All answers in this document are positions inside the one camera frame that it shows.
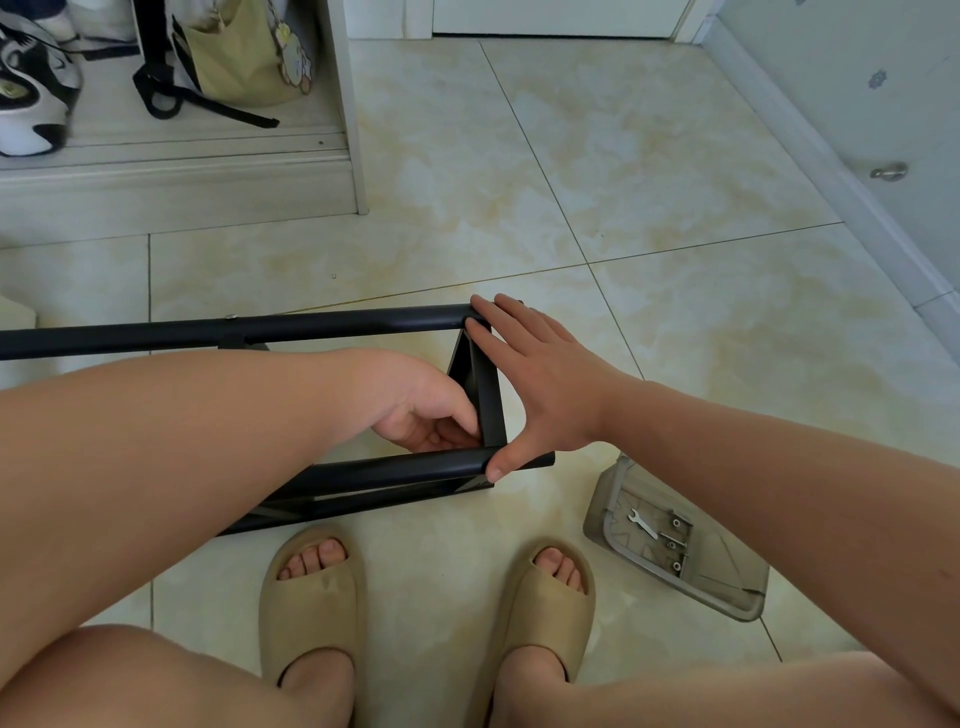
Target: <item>beige bag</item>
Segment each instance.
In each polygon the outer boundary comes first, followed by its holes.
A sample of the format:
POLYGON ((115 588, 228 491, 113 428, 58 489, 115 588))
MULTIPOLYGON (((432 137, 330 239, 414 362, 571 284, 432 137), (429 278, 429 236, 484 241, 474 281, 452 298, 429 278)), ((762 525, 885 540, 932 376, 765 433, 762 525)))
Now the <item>beige bag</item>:
MULTIPOLYGON (((202 27, 173 25, 184 69, 208 99, 241 107, 282 104, 309 90, 285 78, 283 57, 264 0, 224 0, 202 27)), ((278 29, 289 28, 276 21, 278 29)))

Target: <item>person's right arm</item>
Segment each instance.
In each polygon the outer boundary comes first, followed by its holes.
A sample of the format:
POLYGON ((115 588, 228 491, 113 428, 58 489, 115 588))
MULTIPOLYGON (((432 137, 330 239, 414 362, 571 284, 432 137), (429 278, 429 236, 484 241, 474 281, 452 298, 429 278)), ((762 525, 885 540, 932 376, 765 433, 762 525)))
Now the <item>person's right arm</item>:
POLYGON ((960 470, 625 375, 507 296, 468 322, 527 424, 496 480, 603 440, 723 523, 880 658, 960 710, 960 470))

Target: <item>foot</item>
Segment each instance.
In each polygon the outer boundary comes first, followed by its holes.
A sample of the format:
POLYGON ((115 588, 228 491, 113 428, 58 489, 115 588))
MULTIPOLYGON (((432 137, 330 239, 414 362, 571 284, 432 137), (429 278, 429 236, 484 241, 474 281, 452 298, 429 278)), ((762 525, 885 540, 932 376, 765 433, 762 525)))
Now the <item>foot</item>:
MULTIPOLYGON (((336 539, 310 546, 287 562, 276 578, 297 579, 342 563, 347 552, 336 539)), ((297 658, 283 673, 280 689, 299 703, 310 725, 346 726, 353 712, 353 661, 338 649, 317 649, 297 658)))
MULTIPOLYGON (((534 566, 570 589, 584 592, 576 565, 558 548, 545 548, 537 554, 534 566)), ((519 647, 507 655, 497 674, 490 726, 561 725, 569 717, 567 706, 575 690, 566 682, 564 666, 553 652, 543 647, 519 647)))

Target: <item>tile floor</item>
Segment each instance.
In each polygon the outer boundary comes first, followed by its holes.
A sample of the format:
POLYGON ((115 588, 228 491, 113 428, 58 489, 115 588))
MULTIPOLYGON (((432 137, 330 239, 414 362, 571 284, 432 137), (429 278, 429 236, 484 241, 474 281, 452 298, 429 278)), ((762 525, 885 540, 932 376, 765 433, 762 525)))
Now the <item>tile floor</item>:
MULTIPOLYGON (((371 214, 0 251, 44 326, 463 302, 506 291, 620 369, 960 463, 960 370, 698 48, 435 39, 351 46, 371 214)), ((452 334, 372 343, 445 364, 452 334)), ((298 345, 319 349, 319 343, 298 345)), ((0 386, 84 362, 0 367, 0 386)), ((504 380, 508 429, 523 412, 504 380)), ((362 436, 330 457, 385 452, 362 436)), ((376 724, 452 725, 516 546, 583 545, 583 679, 856 647, 773 574, 723 618, 580 533, 605 445, 494 490, 343 518, 364 544, 376 724)), ((257 670, 262 571, 292 528, 214 540, 100 620, 257 670)))

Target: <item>bag strap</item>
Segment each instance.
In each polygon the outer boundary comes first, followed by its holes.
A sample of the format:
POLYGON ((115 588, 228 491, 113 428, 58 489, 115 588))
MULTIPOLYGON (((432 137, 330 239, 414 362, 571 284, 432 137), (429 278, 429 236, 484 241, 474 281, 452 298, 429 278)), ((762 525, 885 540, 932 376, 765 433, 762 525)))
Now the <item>bag strap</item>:
POLYGON ((167 63, 167 51, 171 50, 167 36, 167 17, 163 3, 156 0, 133 0, 133 15, 136 18, 136 31, 143 53, 143 65, 133 74, 133 85, 153 118, 172 119, 180 113, 183 102, 212 111, 229 119, 242 121, 260 129, 274 129, 278 119, 250 113, 213 101, 194 91, 174 83, 174 69, 167 63), (173 100, 169 108, 156 104, 156 97, 164 96, 173 100))

